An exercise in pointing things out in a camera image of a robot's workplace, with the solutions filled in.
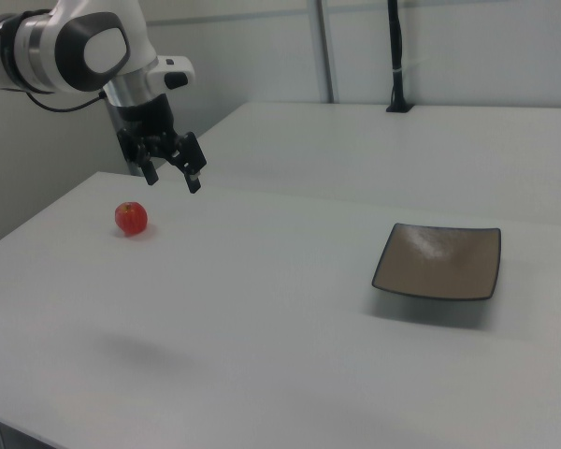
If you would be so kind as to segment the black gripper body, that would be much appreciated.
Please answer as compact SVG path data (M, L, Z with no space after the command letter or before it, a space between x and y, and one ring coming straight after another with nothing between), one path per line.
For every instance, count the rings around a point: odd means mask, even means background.
M160 94L147 103L132 107L115 107L122 126L117 139L126 160L135 160L137 151L131 144L147 140L151 156L167 159L175 141L174 116L168 98Z

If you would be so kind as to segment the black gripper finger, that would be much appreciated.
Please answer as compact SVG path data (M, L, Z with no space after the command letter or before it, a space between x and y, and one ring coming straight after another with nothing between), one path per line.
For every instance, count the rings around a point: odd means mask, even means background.
M159 177L151 161L145 138L135 136L126 128L117 132L122 155L125 161L139 168L149 186L158 182Z
M191 194L200 190L200 172L206 166L207 159L193 132L169 140L166 161L183 174Z

